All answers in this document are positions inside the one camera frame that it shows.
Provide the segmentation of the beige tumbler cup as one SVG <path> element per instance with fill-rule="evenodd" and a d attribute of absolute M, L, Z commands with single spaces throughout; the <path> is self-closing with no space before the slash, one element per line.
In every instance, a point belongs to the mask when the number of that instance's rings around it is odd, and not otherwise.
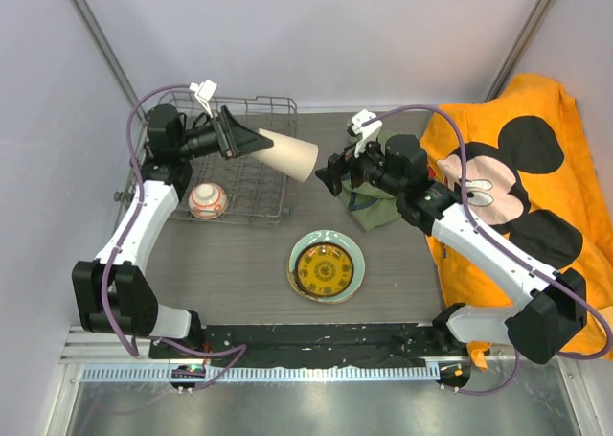
<path fill-rule="evenodd" d="M 253 158 L 298 182 L 308 180 L 317 162 L 317 145 L 267 129 L 260 128 L 258 133 L 270 139 L 273 146 L 252 153 Z"/>

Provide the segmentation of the green flower plate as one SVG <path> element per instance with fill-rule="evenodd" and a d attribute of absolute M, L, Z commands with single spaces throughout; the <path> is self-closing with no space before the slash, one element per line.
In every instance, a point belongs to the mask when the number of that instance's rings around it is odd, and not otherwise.
<path fill-rule="evenodd" d="M 310 247 L 314 243 L 335 243 L 339 246 L 343 247 L 350 255 L 354 264 L 354 274 L 353 278 L 362 277 L 364 280 L 366 273 L 366 263 L 364 255 L 360 249 L 360 247 L 356 244 L 354 240 L 352 240 L 347 235 L 333 231 L 328 229 L 315 230 L 300 238 L 296 244 L 293 246 L 288 261 L 286 264 L 286 276 L 289 273 L 293 274 L 294 265 L 296 264 L 296 260 L 298 255 L 307 247 Z"/>

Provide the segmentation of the yellow patterned small plate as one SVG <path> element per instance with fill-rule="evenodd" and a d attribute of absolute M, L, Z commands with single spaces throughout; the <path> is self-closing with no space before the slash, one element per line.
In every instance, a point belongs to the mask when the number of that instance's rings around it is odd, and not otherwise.
<path fill-rule="evenodd" d="M 343 293 L 350 285 L 354 264 L 349 253 L 335 243 L 314 243 L 305 248 L 293 269 L 294 281 L 303 293 L 330 298 Z"/>

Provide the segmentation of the cream bird plate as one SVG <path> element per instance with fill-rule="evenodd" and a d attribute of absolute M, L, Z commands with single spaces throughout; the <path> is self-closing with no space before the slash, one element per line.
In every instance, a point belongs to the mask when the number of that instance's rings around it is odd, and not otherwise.
<path fill-rule="evenodd" d="M 330 297 L 322 297 L 322 296 L 315 296 L 312 294 L 307 293 L 303 288 L 301 288 L 298 284 L 298 280 L 296 279 L 296 277 L 292 274 L 289 273 L 287 275 L 287 280 L 289 282 L 290 287 L 301 297 L 315 302 L 315 303 L 319 303 L 319 304 L 324 304 L 324 305 L 336 305 L 336 304 L 340 304 L 340 303 L 344 303 L 347 302 L 348 300 L 350 300 L 355 293 L 361 288 L 362 286 L 362 282 L 363 282 L 363 278 L 354 278 L 349 286 L 342 291 L 339 294 L 330 296 Z"/>

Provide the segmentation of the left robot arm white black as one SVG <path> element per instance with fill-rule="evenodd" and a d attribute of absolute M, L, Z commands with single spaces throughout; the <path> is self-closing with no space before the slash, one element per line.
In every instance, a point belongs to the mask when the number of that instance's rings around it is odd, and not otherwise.
<path fill-rule="evenodd" d="M 91 333 L 170 338 L 182 357 L 197 356 L 204 335 L 190 310 L 158 302 L 146 279 L 148 258 L 165 223 L 188 190 L 192 161 L 211 154 L 238 158 L 270 149 L 262 130 L 242 125 L 227 107 L 201 113 L 193 127 L 171 104 L 146 114 L 147 155 L 136 170 L 137 188 L 113 237 L 92 261 L 72 270 L 81 326 Z"/>

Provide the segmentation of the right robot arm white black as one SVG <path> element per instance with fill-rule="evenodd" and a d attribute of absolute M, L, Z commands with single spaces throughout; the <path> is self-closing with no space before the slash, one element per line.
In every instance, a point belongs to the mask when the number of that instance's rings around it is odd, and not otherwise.
<path fill-rule="evenodd" d="M 332 195 L 348 177 L 391 195 L 401 217 L 425 235 L 459 252 L 511 300 L 508 307 L 453 305 L 432 334 L 446 355 L 470 342 L 511 345 L 526 359 L 545 364 L 587 324 L 586 283 L 576 270 L 558 272 L 469 215 L 460 197 L 428 172 L 416 137 L 398 135 L 384 146 L 357 143 L 328 159 L 316 176 Z"/>

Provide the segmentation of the green shirt with blue trim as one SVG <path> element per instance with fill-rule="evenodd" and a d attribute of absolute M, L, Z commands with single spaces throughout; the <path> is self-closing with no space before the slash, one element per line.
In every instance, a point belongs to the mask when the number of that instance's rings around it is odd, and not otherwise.
<path fill-rule="evenodd" d="M 349 174 L 342 177 L 342 191 L 338 198 L 352 219 L 366 232 L 400 219 L 396 199 L 392 195 L 366 182 L 354 188 Z"/>

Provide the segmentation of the white orange patterned bowl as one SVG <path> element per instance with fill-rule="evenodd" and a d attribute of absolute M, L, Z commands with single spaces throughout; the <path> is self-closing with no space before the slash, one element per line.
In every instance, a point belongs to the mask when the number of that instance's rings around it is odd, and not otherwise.
<path fill-rule="evenodd" d="M 201 183 L 192 189 L 188 204 L 195 218 L 210 220 L 219 218 L 225 213 L 229 196 L 216 183 Z"/>

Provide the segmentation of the orange Mickey Mouse towel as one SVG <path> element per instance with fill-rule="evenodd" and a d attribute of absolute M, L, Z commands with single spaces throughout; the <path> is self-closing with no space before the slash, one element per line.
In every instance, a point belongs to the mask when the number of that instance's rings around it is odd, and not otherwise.
<path fill-rule="evenodd" d="M 524 252 L 585 280 L 593 312 L 565 346 L 603 352 L 612 326 L 612 225 L 575 99 L 558 82 L 515 76 L 495 100 L 453 103 L 420 139 L 431 174 Z"/>

